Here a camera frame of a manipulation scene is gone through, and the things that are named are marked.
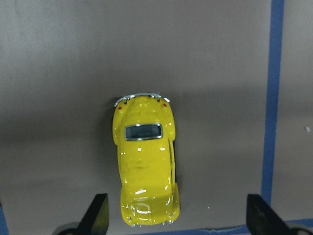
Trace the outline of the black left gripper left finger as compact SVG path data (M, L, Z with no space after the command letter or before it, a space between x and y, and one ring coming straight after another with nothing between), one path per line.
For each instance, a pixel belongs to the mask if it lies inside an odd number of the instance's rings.
M83 219L76 228L75 235L105 235L109 228L109 199L107 193L97 194Z

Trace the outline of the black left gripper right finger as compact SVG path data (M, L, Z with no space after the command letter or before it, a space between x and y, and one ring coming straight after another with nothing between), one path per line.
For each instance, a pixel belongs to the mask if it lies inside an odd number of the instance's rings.
M292 235L293 231L258 194L248 194L246 226L252 235Z

